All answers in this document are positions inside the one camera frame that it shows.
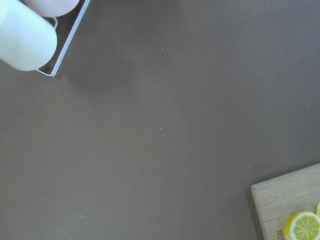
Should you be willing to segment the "white cup rack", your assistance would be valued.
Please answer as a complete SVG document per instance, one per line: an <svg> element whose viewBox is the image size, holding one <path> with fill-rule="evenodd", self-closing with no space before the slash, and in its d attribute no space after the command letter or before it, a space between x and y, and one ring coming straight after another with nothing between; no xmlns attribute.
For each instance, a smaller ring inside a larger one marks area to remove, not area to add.
<svg viewBox="0 0 320 240"><path fill-rule="evenodd" d="M90 2L90 0L80 0L77 6L69 13L58 17L44 18L55 29L57 35L57 47L50 61L37 69L37 72L49 77L56 76Z"/></svg>

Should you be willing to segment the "wooden cutting board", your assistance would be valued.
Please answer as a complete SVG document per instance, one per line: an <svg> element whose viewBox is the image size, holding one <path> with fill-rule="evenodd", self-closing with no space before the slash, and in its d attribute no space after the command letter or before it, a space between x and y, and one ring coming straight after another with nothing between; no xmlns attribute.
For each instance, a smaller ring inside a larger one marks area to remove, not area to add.
<svg viewBox="0 0 320 240"><path fill-rule="evenodd" d="M320 165L316 164L250 187L263 238L283 240L286 220L299 212L316 212L320 202Z"/></svg>

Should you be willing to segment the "pale green cup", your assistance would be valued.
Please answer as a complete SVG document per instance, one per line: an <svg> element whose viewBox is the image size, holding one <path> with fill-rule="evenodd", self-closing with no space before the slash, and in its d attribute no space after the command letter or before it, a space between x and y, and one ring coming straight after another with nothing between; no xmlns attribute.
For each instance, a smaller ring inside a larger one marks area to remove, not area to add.
<svg viewBox="0 0 320 240"><path fill-rule="evenodd" d="M54 27L18 0L0 2L0 59L20 71L46 65L57 48Z"/></svg>

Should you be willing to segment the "pink cup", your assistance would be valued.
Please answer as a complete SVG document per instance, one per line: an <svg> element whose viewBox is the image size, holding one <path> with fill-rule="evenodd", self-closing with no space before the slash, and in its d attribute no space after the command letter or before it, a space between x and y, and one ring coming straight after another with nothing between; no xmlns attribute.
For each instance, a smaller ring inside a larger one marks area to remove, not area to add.
<svg viewBox="0 0 320 240"><path fill-rule="evenodd" d="M66 15L80 2L79 0L25 0L25 4L42 17L53 18Z"/></svg>

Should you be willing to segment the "upper lemon slice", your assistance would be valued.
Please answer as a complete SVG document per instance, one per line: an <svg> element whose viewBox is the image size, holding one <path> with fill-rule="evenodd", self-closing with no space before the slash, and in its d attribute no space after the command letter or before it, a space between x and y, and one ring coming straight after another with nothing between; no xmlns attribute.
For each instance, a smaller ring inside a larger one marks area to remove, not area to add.
<svg viewBox="0 0 320 240"><path fill-rule="evenodd" d="M320 217L309 211L291 215L284 223L283 236L286 240L319 240Z"/></svg>

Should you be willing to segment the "yellow-green plastic knife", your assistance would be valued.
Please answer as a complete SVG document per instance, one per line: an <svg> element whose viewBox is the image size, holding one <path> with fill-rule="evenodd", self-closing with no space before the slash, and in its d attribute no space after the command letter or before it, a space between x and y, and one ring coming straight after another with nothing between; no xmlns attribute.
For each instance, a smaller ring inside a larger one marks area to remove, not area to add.
<svg viewBox="0 0 320 240"><path fill-rule="evenodd" d="M315 214L316 214L318 217L320 217L320 202L318 202L317 205L316 205Z"/></svg>

